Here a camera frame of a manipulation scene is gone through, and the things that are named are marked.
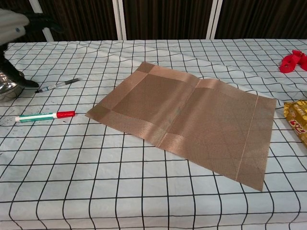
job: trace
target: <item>red marker cap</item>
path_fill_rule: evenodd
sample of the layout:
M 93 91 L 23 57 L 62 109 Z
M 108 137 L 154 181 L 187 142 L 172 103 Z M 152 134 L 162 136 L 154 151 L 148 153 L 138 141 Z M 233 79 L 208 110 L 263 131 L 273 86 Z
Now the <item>red marker cap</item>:
M 75 111 L 57 112 L 57 118 L 66 118 L 75 116 Z

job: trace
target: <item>red object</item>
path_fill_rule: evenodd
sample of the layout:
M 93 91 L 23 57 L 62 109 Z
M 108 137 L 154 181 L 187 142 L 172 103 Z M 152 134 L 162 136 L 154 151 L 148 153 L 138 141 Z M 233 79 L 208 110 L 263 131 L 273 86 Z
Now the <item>red object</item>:
M 57 112 L 57 118 L 66 118 L 75 116 L 75 111 Z
M 281 73 L 290 73 L 299 64 L 301 68 L 307 71 L 307 56 L 300 50 L 292 50 L 292 54 L 283 58 L 279 67 Z
M 300 60 L 296 55 L 287 55 L 283 58 L 282 64 L 279 67 L 281 73 L 290 73 L 295 69 L 297 62 Z

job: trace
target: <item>silver pot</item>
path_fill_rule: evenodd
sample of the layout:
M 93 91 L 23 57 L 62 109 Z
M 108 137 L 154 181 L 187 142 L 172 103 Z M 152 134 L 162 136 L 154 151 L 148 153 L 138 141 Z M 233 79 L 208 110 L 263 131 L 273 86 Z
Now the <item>silver pot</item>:
M 19 71 L 19 75 L 24 78 L 24 74 Z M 0 71 L 0 102 L 12 100 L 20 95 L 23 87 L 11 81 Z

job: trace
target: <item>black pen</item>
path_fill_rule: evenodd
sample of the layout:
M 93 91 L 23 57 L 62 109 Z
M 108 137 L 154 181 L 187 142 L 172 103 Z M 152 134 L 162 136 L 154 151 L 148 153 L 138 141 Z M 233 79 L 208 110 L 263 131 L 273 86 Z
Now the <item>black pen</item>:
M 58 84 L 55 84 L 55 85 L 50 85 L 50 86 L 47 86 L 47 87 L 44 87 L 44 88 L 41 88 L 37 91 L 35 91 L 35 93 L 38 93 L 38 92 L 46 92 L 48 90 L 52 90 L 52 89 L 55 89 L 55 88 L 58 88 L 58 87 L 61 87 L 61 86 L 64 86 L 64 85 L 68 85 L 68 84 L 72 84 L 76 81 L 79 81 L 81 78 L 75 78 L 75 79 L 71 79 L 71 80 L 67 80 L 67 81 L 63 81 L 61 83 L 58 83 Z

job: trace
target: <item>tablecloth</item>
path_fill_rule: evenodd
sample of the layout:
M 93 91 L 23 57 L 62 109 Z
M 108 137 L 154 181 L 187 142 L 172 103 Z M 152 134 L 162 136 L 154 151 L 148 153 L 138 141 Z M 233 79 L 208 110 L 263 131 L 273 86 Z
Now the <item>tablecloth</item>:
M 307 228 L 307 149 L 283 117 L 306 99 L 307 72 L 278 71 L 306 40 L 134 40 L 13 43 L 6 57 L 41 87 L 0 107 L 0 229 Z M 84 114 L 142 61 L 217 78 L 278 99 L 263 192 Z M 73 118 L 15 123 L 32 113 Z

